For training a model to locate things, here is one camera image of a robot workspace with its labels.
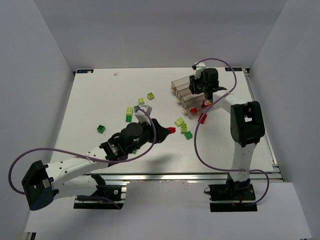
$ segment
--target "gray wall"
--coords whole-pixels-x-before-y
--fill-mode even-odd
[[[284,178],[320,239],[320,2],[289,0],[251,69]]]
[[[29,209],[9,187],[9,166],[24,151],[53,145],[73,76],[33,0],[1,0],[0,23],[0,239],[17,240]],[[24,157],[14,184],[22,190],[30,164],[48,155]]]
[[[35,0],[70,67],[250,67],[287,0]]]

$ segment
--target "wall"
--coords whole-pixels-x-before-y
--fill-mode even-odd
[[[266,39],[251,80],[281,172],[292,181],[320,239],[320,2],[289,0]]]
[[[287,0],[35,0],[72,70],[250,67]]]
[[[17,240],[29,209],[9,187],[9,166],[24,151],[54,144],[73,76],[33,0],[1,0],[0,23],[0,239]],[[22,190],[30,164],[49,156],[24,157],[14,184]]]

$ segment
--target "dark green block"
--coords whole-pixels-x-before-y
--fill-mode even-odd
[[[126,123],[131,123],[132,122],[132,116],[126,116],[125,122]]]
[[[192,139],[192,133],[190,131],[187,131],[184,136],[187,140]]]
[[[137,106],[134,106],[134,107],[133,107],[135,113],[138,111],[136,108],[140,108],[140,106],[137,105]]]
[[[103,134],[104,131],[106,130],[106,128],[105,128],[105,126],[99,125],[96,130],[97,130],[99,133]]]

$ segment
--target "green block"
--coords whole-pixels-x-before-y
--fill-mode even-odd
[[[137,105],[137,106],[134,106],[134,107],[133,107],[135,113],[138,111],[137,108],[140,108],[140,106]]]
[[[148,93],[146,96],[147,96],[147,98],[148,98],[149,100],[155,98],[155,95],[154,95],[152,92]]]
[[[192,133],[190,131],[187,131],[184,136],[187,140],[192,139]]]
[[[126,123],[131,123],[132,122],[132,116],[126,116],[125,122]]]
[[[96,130],[97,130],[99,133],[103,134],[104,131],[106,130],[106,128],[105,128],[105,126],[99,125]]]
[[[132,111],[132,107],[127,107],[125,114],[126,114],[127,116],[131,116],[131,117],[132,117],[132,112],[133,112],[133,111]]]
[[[139,98],[138,99],[138,104],[145,104],[145,100],[143,98]]]
[[[175,120],[174,124],[177,126],[177,127],[180,127],[181,124],[184,124],[185,123],[185,120],[182,118],[182,117],[179,117],[177,120]]]
[[[187,131],[188,131],[187,124],[186,123],[182,123],[181,124],[181,133],[185,134]]]

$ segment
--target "tabletop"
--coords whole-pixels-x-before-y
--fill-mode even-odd
[[[217,67],[219,84],[230,89],[234,84],[232,72]],[[63,123],[55,147],[77,153],[85,153],[106,142],[114,133],[120,132],[126,122],[127,107],[138,105],[144,98],[145,104],[152,107],[151,117],[163,127],[175,127],[164,142],[156,144],[145,156],[127,163],[95,171],[101,174],[176,174],[212,173],[212,169],[202,165],[197,159],[194,139],[187,140],[174,122],[184,118],[188,130],[195,132],[198,117],[189,119],[177,102],[171,90],[171,82],[194,74],[192,68],[111,68],[94,69],[92,73],[76,73],[67,104]],[[251,101],[245,75],[236,72],[238,84],[233,94],[240,99]],[[148,100],[152,92],[154,99]],[[97,127],[105,126],[99,133]],[[137,155],[150,146],[145,144]],[[230,115],[221,108],[208,112],[197,136],[198,151],[208,164],[228,169],[232,166],[234,141],[230,134]],[[54,152],[51,162],[71,158],[70,155]],[[252,169],[273,171],[272,154],[267,139],[261,138],[251,163]]]

